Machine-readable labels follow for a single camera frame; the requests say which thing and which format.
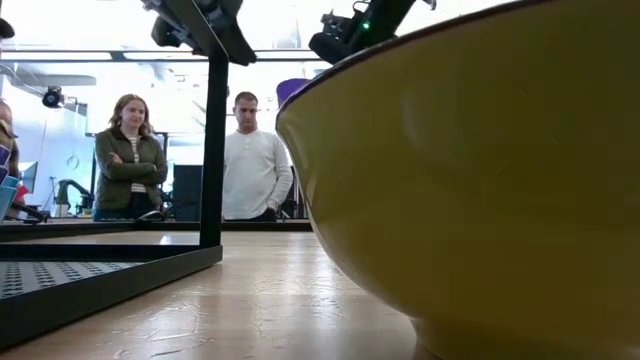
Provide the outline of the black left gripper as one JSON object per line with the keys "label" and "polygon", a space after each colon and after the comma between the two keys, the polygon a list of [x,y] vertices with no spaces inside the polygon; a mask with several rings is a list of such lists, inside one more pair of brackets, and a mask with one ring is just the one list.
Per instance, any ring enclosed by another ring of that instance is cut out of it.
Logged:
{"label": "black left gripper", "polygon": [[[249,65],[257,61],[257,55],[250,46],[236,17],[240,10],[240,0],[180,0],[193,2],[200,10],[208,25],[221,40],[229,59],[237,65]],[[197,43],[187,26],[169,7],[167,0],[141,0],[143,8],[154,11],[157,17],[151,30],[151,37],[160,47],[180,47],[183,44],[195,48]]]}

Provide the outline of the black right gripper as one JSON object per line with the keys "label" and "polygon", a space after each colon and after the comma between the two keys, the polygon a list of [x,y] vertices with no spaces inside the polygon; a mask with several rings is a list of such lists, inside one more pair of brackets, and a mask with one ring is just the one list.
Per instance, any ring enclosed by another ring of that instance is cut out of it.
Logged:
{"label": "black right gripper", "polygon": [[309,48],[336,64],[394,37],[395,0],[353,0],[350,17],[333,10],[321,16],[322,30],[311,36]]}

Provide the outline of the yellow speckled ceramic bowl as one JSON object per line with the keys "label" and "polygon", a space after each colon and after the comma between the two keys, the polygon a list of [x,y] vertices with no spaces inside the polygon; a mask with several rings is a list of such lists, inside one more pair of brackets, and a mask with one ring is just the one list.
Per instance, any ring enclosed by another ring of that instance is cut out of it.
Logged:
{"label": "yellow speckled ceramic bowl", "polygon": [[276,128],[327,255],[440,360],[640,360],[640,0],[434,24]]}

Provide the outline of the black cabinet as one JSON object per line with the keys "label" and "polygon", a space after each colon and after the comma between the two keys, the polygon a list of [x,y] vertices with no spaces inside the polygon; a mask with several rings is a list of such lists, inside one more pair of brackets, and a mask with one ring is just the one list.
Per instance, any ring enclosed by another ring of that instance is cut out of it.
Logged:
{"label": "black cabinet", "polygon": [[201,209],[201,165],[178,165],[173,169],[173,213],[181,222],[199,222]]}

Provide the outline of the black round spotlight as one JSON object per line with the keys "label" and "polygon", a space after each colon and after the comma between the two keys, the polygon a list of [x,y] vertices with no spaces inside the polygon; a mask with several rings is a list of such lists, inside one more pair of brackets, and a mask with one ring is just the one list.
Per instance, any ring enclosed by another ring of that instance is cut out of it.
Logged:
{"label": "black round spotlight", "polygon": [[65,100],[60,86],[49,86],[42,96],[42,104],[51,109],[59,109],[64,106]]}

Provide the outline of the grey-blue monitor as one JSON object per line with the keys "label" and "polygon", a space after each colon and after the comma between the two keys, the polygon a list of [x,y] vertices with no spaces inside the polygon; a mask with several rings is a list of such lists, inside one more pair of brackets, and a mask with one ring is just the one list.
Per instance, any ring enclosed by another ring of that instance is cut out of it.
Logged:
{"label": "grey-blue monitor", "polygon": [[18,168],[20,171],[21,184],[27,189],[28,193],[33,193],[36,183],[38,162],[20,162]]}

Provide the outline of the black perforated dish rack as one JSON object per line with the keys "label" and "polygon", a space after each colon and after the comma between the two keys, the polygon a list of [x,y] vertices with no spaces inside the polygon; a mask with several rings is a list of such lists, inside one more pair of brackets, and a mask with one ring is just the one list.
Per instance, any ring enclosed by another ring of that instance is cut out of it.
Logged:
{"label": "black perforated dish rack", "polygon": [[208,58],[208,93],[199,242],[196,245],[54,244],[72,235],[136,235],[166,230],[160,222],[0,225],[0,265],[118,263],[120,269],[62,284],[25,288],[4,297],[0,287],[0,351],[112,307],[221,261],[221,202],[228,70],[240,39],[236,15],[243,0],[146,0],[177,30],[177,38]]}

